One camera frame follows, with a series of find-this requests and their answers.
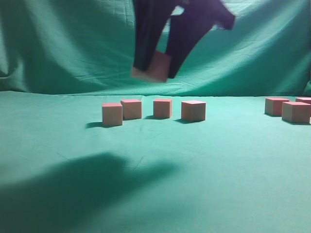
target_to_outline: wooden cube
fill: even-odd
[[[170,118],[173,102],[170,99],[154,100],[154,118]]]
[[[120,103],[103,103],[103,125],[118,126],[123,124],[122,104]]]
[[[303,102],[284,102],[282,119],[291,123],[310,123],[311,104]]]
[[[121,100],[123,119],[133,120],[142,118],[142,104],[140,100]]]
[[[303,102],[303,103],[311,104],[311,97],[298,97],[296,98],[296,102]]]
[[[266,98],[265,102],[265,114],[280,117],[282,116],[283,102],[289,102],[289,99],[285,98]]]
[[[186,121],[206,119],[206,102],[190,100],[181,102],[181,118]]]
[[[165,83],[168,79],[170,65],[171,56],[156,50],[148,69],[143,72],[132,67],[131,76],[150,83]]]

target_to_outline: green backdrop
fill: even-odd
[[[0,90],[43,94],[311,95],[310,1],[224,0],[233,31],[213,30],[177,77],[130,77],[130,0],[0,0]],[[158,48],[165,48],[168,29]]]

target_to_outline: wooden block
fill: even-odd
[[[282,119],[291,123],[310,123],[311,104],[303,102],[284,102]]]
[[[289,102],[289,99],[285,98],[266,98],[265,102],[265,114],[280,117],[282,116],[283,102]]]
[[[173,102],[170,99],[154,100],[154,118],[170,118]]]
[[[181,118],[186,121],[206,119],[206,102],[191,100],[181,102]]]
[[[123,124],[122,104],[120,103],[103,103],[103,125],[118,126]]]
[[[150,83],[166,83],[171,65],[171,57],[165,53],[155,51],[149,68],[143,72],[132,67],[133,78]]]
[[[297,97],[296,102],[303,102],[311,104],[311,97]]]
[[[142,118],[142,104],[140,100],[121,100],[123,119],[133,120]]]

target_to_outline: green table surface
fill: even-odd
[[[157,120],[155,98],[0,92],[0,232],[311,232],[311,125],[266,97],[172,97]],[[143,119],[102,127],[121,99]],[[206,121],[180,121],[183,100]]]

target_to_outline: green cloth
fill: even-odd
[[[0,232],[311,232],[311,125],[264,97],[172,97],[156,120],[158,97],[0,92]],[[143,119],[101,127],[131,98]],[[181,122],[182,100],[207,120]]]
[[[176,79],[134,80],[131,0],[0,0],[0,90],[43,94],[311,95],[310,0],[224,0]],[[168,28],[158,48],[164,51]]]

